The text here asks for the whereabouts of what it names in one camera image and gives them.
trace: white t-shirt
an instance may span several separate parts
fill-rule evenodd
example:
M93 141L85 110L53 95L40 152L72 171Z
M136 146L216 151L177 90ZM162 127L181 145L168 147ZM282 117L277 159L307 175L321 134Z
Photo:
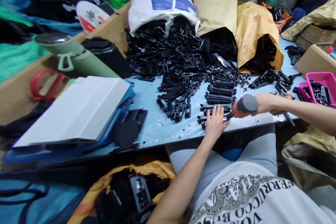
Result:
M197 199L189 224L336 223L293 182L251 162L235 162Z

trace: pink plastic basket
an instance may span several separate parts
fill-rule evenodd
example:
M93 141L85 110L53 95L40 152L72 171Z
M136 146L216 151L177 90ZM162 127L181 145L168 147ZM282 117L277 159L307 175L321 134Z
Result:
M311 96L313 98L313 102L319 104L314 97L314 92L311 87L310 80L323 84L325 88L328 88L330 98L331 98L331 104L333 106L336 106L336 78L335 76L330 72L312 72L312 73L306 74L306 81L307 81Z
M305 102L313 103L313 100L310 98L309 94L307 94L307 92L303 89L303 88L306 88L306 87L308 87L307 82L301 82L297 91L300 93L302 99Z

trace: stack of white paper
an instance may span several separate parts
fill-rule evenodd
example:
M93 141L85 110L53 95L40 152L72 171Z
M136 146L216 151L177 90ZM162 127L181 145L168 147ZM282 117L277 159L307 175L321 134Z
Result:
M121 78L78 78L13 147L98 140L129 86Z

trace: gray pants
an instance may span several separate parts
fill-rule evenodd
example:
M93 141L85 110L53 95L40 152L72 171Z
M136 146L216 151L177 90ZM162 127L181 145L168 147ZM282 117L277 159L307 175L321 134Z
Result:
M248 161L265 167L274 176L278 175L277 152L275 148L275 126L274 124L247 130L245 134L252 139L237 161ZM185 163L196 151L199 143L185 141L166 145L166 151L170 161L178 174ZM224 159L214 151L211 151L204 165L201 178L198 181L194 196L189 207L192 209L196 200L210 184L210 182L226 167L234 162Z

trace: fabric pile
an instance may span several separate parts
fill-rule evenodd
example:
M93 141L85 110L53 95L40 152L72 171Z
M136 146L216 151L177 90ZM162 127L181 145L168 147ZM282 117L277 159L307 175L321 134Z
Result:
M37 34L82 32L76 5L83 0L0 0L0 82L18 73L47 53L34 41ZM117 10L129 0L84 0Z

